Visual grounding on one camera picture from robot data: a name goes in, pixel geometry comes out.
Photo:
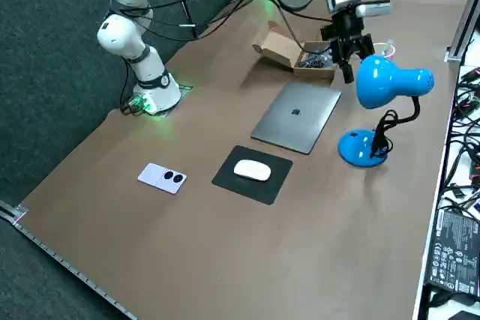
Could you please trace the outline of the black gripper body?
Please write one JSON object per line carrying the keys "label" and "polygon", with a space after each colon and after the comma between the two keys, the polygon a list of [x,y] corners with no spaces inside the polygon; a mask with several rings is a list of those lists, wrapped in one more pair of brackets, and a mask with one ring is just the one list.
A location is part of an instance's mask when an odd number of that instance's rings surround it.
{"label": "black gripper body", "polygon": [[331,23],[320,29],[322,40],[329,42],[332,51],[360,51],[363,48],[362,18],[356,12],[345,10],[336,13]]}

